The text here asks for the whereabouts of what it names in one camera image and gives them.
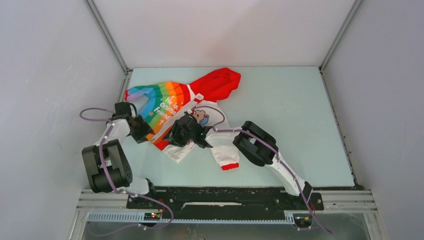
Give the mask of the rainbow white red hooded jacket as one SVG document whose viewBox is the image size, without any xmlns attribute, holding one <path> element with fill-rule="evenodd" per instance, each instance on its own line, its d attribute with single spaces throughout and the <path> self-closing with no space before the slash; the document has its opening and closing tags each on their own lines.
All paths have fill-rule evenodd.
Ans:
<svg viewBox="0 0 424 240">
<path fill-rule="evenodd" d="M 126 90 L 124 99 L 133 104 L 142 97 L 148 99 L 137 108 L 137 115 L 153 131 L 146 139 L 172 161 L 179 163 L 195 147 L 195 143 L 189 141 L 182 146 L 175 146 L 165 140 L 174 122 L 184 113 L 189 113 L 202 127 L 229 129 L 227 116 L 218 102 L 227 99 L 238 88 L 241 79 L 240 73 L 224 67 L 187 84 L 166 81 L 133 86 Z"/>
</svg>

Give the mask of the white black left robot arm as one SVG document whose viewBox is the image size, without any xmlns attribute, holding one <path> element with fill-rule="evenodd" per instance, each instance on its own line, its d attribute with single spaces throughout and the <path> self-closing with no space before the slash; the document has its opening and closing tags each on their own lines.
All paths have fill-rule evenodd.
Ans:
<svg viewBox="0 0 424 240">
<path fill-rule="evenodd" d="M 138 144 L 146 142 L 152 128 L 137 114 L 136 106 L 126 101 L 114 105 L 105 123 L 100 139 L 81 151 L 89 187 L 94 193 L 127 194 L 138 198 L 145 208 L 153 208 L 158 202 L 155 186 L 149 179 L 133 175 L 122 147 L 127 137 Z"/>
</svg>

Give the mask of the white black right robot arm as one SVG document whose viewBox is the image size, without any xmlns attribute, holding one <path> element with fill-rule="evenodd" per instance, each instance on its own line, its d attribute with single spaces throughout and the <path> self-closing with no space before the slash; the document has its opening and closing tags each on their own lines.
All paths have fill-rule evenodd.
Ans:
<svg viewBox="0 0 424 240">
<path fill-rule="evenodd" d="M 187 143 L 194 143 L 202 149 L 236 147 L 252 164 L 269 169 L 281 181 L 295 208 L 304 209 L 311 202 L 313 187 L 286 163 L 276 139 L 251 121 L 240 127 L 220 129 L 215 125 L 201 126 L 186 112 L 174 122 L 163 139 L 178 147 Z"/>
</svg>

